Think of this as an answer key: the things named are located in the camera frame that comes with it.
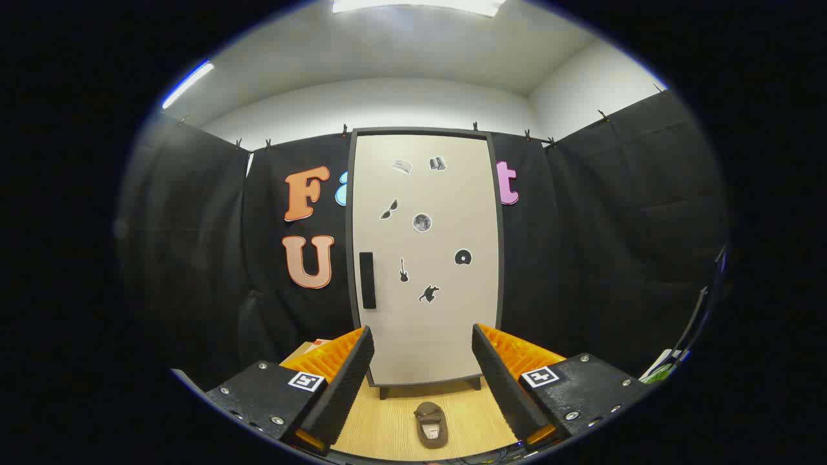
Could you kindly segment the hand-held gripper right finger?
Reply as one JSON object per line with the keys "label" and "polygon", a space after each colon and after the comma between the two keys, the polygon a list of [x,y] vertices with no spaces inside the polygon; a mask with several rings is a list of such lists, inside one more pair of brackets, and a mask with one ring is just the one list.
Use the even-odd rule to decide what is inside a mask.
{"label": "hand-held gripper right finger", "polygon": [[564,357],[483,324],[472,328],[472,351],[506,423],[529,450],[588,435],[653,388],[590,353]]}

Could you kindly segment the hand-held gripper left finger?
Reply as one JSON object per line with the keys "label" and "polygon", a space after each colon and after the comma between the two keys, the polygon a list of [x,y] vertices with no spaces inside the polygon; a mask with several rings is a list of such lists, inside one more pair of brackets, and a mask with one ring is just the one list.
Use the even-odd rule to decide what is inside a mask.
{"label": "hand-held gripper left finger", "polygon": [[325,455],[336,444],[374,356],[362,326],[283,364],[257,361],[205,397],[289,446]]}

